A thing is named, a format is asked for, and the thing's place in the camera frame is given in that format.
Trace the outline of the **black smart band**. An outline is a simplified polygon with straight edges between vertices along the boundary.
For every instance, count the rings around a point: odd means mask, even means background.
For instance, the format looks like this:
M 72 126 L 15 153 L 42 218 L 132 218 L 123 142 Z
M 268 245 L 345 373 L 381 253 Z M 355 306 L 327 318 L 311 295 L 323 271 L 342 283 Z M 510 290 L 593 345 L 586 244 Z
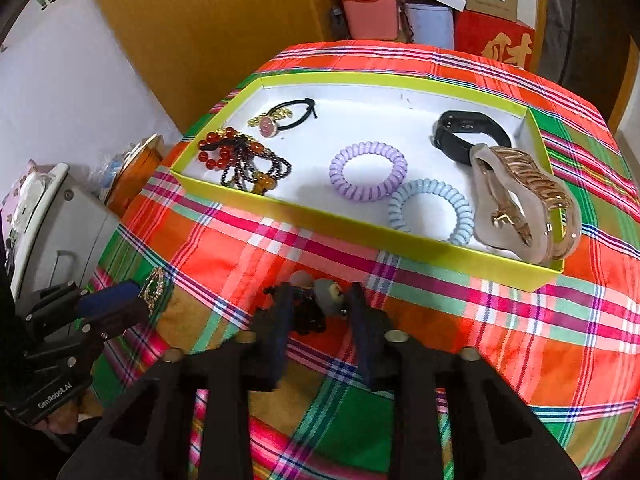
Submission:
M 436 122 L 434 147 L 450 160 L 464 166 L 471 166 L 471 148 L 477 144 L 469 138 L 487 136 L 502 148 L 512 146 L 511 139 L 503 128 L 491 117 L 467 110 L 447 110 Z

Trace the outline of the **red box gold character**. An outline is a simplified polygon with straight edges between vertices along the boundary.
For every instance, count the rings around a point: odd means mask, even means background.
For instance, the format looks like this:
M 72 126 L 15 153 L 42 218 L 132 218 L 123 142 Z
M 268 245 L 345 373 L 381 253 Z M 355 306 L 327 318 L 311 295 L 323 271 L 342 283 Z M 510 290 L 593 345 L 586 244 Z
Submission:
M 519 22 L 462 11 L 454 18 L 454 48 L 529 70 L 535 31 Z

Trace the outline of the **wooden wardrobe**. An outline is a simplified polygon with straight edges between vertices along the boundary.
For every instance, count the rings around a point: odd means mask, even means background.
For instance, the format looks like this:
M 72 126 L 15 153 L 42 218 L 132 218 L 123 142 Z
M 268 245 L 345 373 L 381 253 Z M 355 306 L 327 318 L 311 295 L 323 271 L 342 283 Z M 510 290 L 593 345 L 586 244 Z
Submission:
M 335 0 L 96 1 L 181 131 L 283 49 L 334 37 Z

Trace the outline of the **pink plastic bin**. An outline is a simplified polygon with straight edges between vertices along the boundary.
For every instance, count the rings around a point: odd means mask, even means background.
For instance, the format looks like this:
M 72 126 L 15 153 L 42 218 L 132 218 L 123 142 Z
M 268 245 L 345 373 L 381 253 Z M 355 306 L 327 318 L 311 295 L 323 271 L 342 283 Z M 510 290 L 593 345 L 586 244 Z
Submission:
M 390 40 L 399 34 L 398 0 L 340 0 L 353 40 Z

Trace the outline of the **black hair tie grey charms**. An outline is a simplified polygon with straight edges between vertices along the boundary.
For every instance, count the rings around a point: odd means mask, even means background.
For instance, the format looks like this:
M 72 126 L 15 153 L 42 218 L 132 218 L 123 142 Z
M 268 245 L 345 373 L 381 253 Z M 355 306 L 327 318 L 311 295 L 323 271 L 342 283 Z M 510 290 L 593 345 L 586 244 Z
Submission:
M 343 289 L 329 278 L 314 278 L 296 271 L 288 278 L 292 289 L 290 329 L 299 335 L 322 333 L 328 316 L 346 318 L 348 307 Z

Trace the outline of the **grey white appliance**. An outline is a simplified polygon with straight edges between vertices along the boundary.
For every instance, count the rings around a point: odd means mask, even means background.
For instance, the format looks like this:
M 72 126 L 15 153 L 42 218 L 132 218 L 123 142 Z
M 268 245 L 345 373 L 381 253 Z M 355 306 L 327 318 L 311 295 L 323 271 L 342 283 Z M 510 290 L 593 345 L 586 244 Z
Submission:
M 17 310 L 37 290 L 73 282 L 86 286 L 119 218 L 60 162 L 34 162 L 1 200 L 1 226 Z

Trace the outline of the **light blue bucket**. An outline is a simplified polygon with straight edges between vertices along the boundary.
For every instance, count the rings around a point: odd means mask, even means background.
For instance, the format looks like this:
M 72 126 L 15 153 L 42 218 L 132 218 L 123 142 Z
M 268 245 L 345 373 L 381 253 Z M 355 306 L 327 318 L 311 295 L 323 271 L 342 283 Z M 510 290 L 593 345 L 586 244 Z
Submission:
M 448 6 L 406 3 L 405 12 L 413 44 L 454 50 L 454 14 Z

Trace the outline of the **beige gold hair claw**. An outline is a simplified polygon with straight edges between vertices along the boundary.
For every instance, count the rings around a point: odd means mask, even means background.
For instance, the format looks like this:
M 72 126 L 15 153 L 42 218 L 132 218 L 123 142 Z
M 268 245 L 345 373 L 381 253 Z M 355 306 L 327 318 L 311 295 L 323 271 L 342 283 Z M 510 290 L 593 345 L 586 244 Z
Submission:
M 579 245 L 582 214 L 568 187 L 517 148 L 475 144 L 476 238 L 531 264 L 563 260 Z

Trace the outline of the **black hair tie pink charm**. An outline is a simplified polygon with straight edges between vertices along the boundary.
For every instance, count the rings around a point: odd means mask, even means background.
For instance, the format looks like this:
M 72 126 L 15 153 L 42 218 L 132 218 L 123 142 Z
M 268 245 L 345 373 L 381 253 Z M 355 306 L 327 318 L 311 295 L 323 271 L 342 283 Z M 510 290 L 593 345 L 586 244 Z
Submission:
M 316 102 L 311 98 L 285 101 L 247 121 L 260 135 L 270 139 L 282 131 L 297 128 L 309 118 L 317 118 Z

